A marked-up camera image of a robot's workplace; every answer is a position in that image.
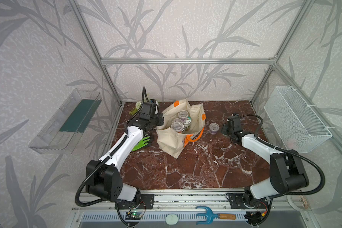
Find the purple label seed jar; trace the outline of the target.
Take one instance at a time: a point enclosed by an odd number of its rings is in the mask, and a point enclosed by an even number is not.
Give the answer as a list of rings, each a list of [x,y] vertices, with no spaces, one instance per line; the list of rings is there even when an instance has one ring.
[[[209,130],[212,135],[215,135],[219,131],[219,125],[217,123],[210,123]]]

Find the red label seed jar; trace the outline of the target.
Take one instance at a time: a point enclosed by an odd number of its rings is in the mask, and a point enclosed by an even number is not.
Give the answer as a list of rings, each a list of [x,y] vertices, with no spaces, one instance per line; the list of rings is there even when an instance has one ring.
[[[183,122],[179,118],[173,119],[171,128],[178,133],[183,133],[185,131]]]

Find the beige canvas bag orange handles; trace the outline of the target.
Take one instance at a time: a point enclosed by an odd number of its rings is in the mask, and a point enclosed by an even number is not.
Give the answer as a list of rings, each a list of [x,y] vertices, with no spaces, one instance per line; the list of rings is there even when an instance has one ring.
[[[179,112],[186,111],[191,118],[191,126],[184,129],[182,123],[175,123],[174,119],[179,117]],[[187,99],[175,101],[163,112],[164,125],[157,127],[157,143],[159,148],[168,155],[177,159],[187,144],[198,141],[204,130],[206,114],[203,104],[190,105]]]

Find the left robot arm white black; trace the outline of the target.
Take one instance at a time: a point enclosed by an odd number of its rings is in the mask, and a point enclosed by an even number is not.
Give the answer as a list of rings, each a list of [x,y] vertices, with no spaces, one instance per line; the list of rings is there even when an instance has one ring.
[[[99,199],[86,203],[93,205],[102,201],[128,201],[138,205],[141,193],[137,187],[123,183],[121,168],[135,146],[145,134],[156,126],[164,125],[162,113],[151,116],[141,114],[125,124],[125,130],[117,143],[99,160],[91,160],[86,166],[86,178],[79,188]]]

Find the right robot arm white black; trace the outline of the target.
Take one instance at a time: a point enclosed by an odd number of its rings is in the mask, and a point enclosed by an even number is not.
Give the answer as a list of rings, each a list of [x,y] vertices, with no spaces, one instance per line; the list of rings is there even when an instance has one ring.
[[[240,127],[233,128],[224,124],[221,133],[228,136],[233,143],[254,152],[269,164],[269,177],[257,184],[245,188],[244,198],[249,201],[262,198],[276,198],[300,190],[309,185],[302,159],[296,151],[280,152],[277,147],[255,137]]]

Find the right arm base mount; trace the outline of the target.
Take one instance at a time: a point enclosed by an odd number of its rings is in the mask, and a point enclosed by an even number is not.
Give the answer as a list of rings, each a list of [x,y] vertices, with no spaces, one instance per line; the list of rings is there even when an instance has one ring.
[[[244,193],[231,193],[225,194],[227,201],[230,204],[231,209],[268,209],[269,202],[266,198],[262,199],[250,199],[244,197]]]

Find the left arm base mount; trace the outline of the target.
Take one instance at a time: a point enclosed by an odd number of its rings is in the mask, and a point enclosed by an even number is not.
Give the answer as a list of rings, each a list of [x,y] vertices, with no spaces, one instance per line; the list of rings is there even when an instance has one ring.
[[[116,202],[115,209],[130,210],[133,209],[146,209],[151,210],[154,207],[154,194],[138,194],[132,201],[121,200]]]

